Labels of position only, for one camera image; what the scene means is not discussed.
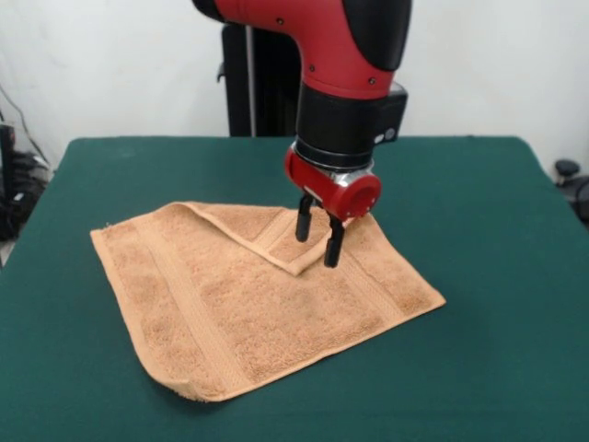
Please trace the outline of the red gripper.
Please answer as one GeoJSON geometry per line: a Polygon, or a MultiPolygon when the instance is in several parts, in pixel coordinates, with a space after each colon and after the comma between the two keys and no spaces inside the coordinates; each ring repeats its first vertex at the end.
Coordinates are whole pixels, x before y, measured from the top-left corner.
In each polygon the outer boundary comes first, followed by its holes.
{"type": "Polygon", "coordinates": [[[380,197],[382,184],[372,172],[374,163],[365,169],[338,172],[320,168],[287,149],[285,169],[288,178],[305,194],[299,202],[295,237],[305,243],[309,237],[311,207],[318,202],[330,215],[331,235],[326,245],[324,265],[336,268],[341,255],[345,227],[341,220],[364,216],[380,197]]]}

